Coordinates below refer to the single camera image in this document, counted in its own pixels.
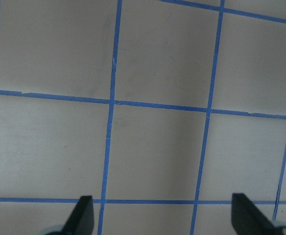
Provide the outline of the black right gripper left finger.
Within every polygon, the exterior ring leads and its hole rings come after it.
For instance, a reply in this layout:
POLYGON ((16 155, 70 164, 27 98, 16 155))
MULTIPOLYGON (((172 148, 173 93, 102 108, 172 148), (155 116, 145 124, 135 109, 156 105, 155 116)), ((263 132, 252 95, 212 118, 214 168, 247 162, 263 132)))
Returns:
POLYGON ((92 196, 81 196, 61 230, 62 235, 91 235, 95 226, 92 196))

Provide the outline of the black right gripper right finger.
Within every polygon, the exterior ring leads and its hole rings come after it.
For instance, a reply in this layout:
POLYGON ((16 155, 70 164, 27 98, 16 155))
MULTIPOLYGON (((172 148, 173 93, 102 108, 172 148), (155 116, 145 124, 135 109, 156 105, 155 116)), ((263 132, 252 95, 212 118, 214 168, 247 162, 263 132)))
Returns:
POLYGON ((244 193, 232 194, 232 227, 237 235, 274 235, 276 230, 244 193))

